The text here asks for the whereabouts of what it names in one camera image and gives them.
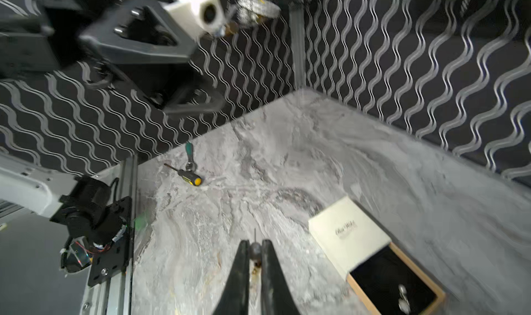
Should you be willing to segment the white jewelry box sleeve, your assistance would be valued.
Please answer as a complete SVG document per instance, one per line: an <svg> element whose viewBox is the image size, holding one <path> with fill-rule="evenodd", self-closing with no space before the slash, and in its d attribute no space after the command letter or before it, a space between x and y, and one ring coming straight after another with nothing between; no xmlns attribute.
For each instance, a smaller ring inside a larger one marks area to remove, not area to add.
<svg viewBox="0 0 531 315"><path fill-rule="evenodd" d="M391 243L390 236L349 197L312 217L308 229L342 279Z"/></svg>

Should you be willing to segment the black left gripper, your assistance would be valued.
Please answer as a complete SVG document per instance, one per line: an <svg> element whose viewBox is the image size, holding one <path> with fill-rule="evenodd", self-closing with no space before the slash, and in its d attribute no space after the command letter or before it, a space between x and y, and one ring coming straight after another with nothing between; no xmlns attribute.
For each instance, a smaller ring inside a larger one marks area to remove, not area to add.
<svg viewBox="0 0 531 315"><path fill-rule="evenodd" d="M197 43L164 6L171 0L1 0L1 78L58 70L89 57L128 78L156 66L168 73L188 64ZM218 113L224 94L197 72L181 72L149 95L167 116Z"/></svg>

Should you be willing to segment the brown jewelry box drawer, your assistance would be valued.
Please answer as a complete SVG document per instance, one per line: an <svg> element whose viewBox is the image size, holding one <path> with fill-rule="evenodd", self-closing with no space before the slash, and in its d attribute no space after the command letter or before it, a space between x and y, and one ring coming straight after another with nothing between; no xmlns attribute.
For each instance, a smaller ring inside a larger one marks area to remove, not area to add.
<svg viewBox="0 0 531 315"><path fill-rule="evenodd" d="M347 282L371 314L404 314L398 307L398 286L407 289L410 314L435 314L445 302L444 290L397 245L370 257Z"/></svg>

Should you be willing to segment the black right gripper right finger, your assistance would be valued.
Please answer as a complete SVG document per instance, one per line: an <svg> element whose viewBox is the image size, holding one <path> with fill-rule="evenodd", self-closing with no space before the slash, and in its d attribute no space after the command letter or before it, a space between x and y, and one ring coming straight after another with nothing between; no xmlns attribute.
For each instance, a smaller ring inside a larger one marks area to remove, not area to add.
<svg viewBox="0 0 531 315"><path fill-rule="evenodd" d="M261 245L261 313L300 314L271 240Z"/></svg>

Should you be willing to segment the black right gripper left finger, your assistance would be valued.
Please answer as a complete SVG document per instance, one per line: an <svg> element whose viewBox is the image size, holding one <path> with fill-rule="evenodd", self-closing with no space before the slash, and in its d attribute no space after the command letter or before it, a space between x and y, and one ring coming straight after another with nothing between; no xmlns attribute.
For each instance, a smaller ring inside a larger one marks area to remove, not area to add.
<svg viewBox="0 0 531 315"><path fill-rule="evenodd" d="M242 240L236 250L223 293L213 314L248 314L250 295L250 242Z"/></svg>

